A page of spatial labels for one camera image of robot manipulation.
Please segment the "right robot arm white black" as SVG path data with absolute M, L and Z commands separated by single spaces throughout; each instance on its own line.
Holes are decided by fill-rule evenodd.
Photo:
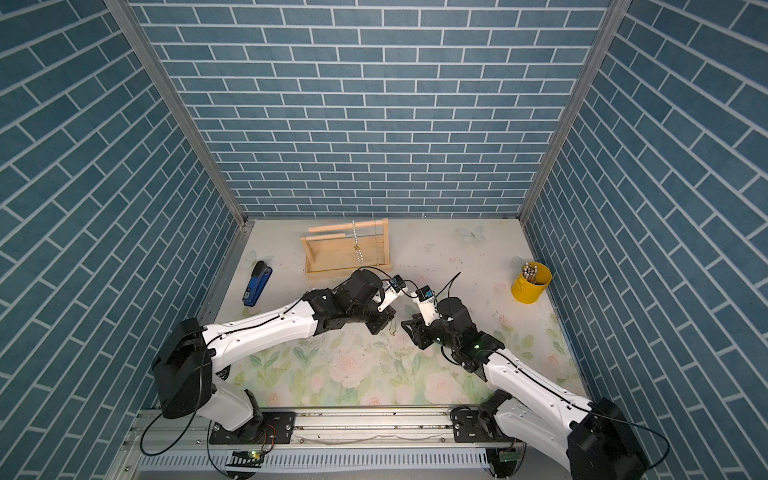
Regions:
M 621 409 L 557 385 L 477 328 L 460 299 L 450 297 L 402 324 L 420 349 L 446 348 L 453 362 L 493 390 L 479 408 L 487 429 L 521 440 L 575 479 L 640 479 L 650 461 Z

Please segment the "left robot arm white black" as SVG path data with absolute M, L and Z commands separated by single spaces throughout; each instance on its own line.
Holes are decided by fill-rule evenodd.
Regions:
M 177 324 L 151 364 L 162 416 L 203 416 L 234 432 L 259 420 L 253 393 L 219 376 L 239 360 L 348 323 L 362 323 L 376 335 L 394 318 L 391 304 L 407 292 L 396 276 L 383 280 L 358 269 L 334 289 L 314 289 L 295 303 L 242 320 L 202 325 L 194 318 Z

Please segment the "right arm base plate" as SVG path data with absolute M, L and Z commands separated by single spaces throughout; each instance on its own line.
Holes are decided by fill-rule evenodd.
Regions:
M 456 443 L 507 442 L 516 439 L 505 435 L 495 419 L 479 407 L 457 406 L 449 413 Z

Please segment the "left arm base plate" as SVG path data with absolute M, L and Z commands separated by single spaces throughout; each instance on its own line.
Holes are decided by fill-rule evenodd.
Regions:
M 291 442 L 297 414 L 294 411 L 262 411 L 235 431 L 214 423 L 209 435 L 212 445 L 286 445 Z

